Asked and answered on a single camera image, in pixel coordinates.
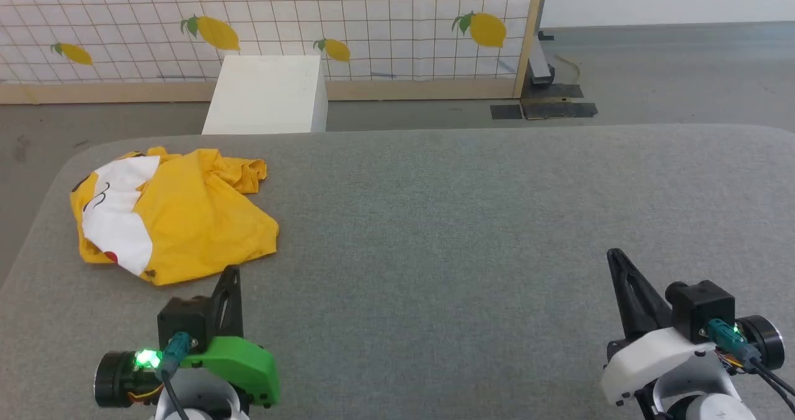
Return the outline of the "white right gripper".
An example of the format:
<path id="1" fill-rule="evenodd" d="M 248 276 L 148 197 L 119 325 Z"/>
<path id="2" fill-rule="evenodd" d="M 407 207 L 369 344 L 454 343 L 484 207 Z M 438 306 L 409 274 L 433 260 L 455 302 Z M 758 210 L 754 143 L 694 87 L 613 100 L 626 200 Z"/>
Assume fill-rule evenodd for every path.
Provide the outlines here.
<path id="1" fill-rule="evenodd" d="M 619 248 L 607 251 L 614 295 L 626 340 L 602 373 L 600 388 L 610 404 L 654 383 L 653 400 L 716 387 L 714 344 L 694 344 L 671 326 L 672 309 Z"/>

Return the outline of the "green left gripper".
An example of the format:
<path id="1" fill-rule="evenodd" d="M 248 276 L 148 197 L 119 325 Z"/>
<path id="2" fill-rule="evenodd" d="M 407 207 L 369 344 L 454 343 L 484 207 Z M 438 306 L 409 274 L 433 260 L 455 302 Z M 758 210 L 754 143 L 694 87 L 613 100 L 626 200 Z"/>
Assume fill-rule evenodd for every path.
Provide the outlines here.
<path id="1" fill-rule="evenodd" d="M 181 369 L 204 370 L 240 389 L 250 403 L 275 406 L 281 389 L 275 358 L 264 347 L 245 340 L 238 265 L 228 265 L 211 295 L 215 338 L 202 353 L 188 355 Z"/>

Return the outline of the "yellow shirt with white patches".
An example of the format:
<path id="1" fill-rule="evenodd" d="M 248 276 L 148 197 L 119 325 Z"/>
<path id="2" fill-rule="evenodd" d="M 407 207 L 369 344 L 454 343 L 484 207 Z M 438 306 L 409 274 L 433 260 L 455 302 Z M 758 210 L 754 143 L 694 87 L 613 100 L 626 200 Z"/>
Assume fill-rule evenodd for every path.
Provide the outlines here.
<path id="1" fill-rule="evenodd" d="M 250 199 L 266 176 L 264 160 L 215 148 L 125 154 L 69 194 L 79 255 L 152 285 L 206 278 L 272 255 L 280 227 Z"/>

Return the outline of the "long black floor mat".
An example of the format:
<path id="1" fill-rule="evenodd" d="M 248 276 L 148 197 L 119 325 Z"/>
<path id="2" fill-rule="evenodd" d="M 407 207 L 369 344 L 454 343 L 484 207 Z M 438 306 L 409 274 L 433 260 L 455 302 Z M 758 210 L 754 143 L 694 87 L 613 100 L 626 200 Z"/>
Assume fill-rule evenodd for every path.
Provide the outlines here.
<path id="1" fill-rule="evenodd" d="M 557 118 L 593 118 L 598 114 L 594 103 L 579 102 L 535 102 L 521 100 L 520 107 L 527 120 L 549 120 Z"/>

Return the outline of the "white rectangular box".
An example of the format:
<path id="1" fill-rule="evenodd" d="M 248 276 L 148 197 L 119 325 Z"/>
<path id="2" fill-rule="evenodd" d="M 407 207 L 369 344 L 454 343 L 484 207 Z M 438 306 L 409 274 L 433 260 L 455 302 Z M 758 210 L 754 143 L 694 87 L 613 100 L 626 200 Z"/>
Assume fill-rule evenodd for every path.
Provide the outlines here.
<path id="1" fill-rule="evenodd" d="M 202 134 L 324 133 L 328 114 L 320 57 L 225 57 Z"/>

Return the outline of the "black floor mat under foot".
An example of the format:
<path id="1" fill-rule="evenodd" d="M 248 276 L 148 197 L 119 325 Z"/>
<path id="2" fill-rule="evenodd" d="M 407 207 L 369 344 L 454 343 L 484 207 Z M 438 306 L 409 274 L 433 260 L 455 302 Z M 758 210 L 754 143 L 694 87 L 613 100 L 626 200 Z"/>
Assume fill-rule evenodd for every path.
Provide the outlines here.
<path id="1" fill-rule="evenodd" d="M 548 86 L 531 86 L 528 98 L 583 98 L 579 84 L 552 83 Z"/>

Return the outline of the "metal partition foot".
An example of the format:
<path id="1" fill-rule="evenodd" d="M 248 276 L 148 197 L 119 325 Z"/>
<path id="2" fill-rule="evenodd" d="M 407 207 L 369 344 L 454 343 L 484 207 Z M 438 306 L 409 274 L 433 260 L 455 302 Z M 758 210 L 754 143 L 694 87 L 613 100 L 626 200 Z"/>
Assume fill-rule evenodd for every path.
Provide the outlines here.
<path id="1" fill-rule="evenodd" d="M 549 65 L 542 46 L 542 41 L 549 40 L 554 40 L 554 36 L 537 32 L 529 52 L 529 83 L 538 89 L 548 88 L 555 79 L 555 69 Z"/>

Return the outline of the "lemon print grid partition screen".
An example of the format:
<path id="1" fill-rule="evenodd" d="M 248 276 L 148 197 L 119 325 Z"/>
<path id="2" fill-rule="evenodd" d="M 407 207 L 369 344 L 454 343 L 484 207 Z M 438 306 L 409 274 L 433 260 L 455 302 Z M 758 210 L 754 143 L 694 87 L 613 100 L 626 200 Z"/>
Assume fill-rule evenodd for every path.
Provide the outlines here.
<path id="1" fill-rule="evenodd" d="M 235 57 L 331 100 L 516 98 L 541 0 L 0 0 L 0 104 L 207 102 Z"/>

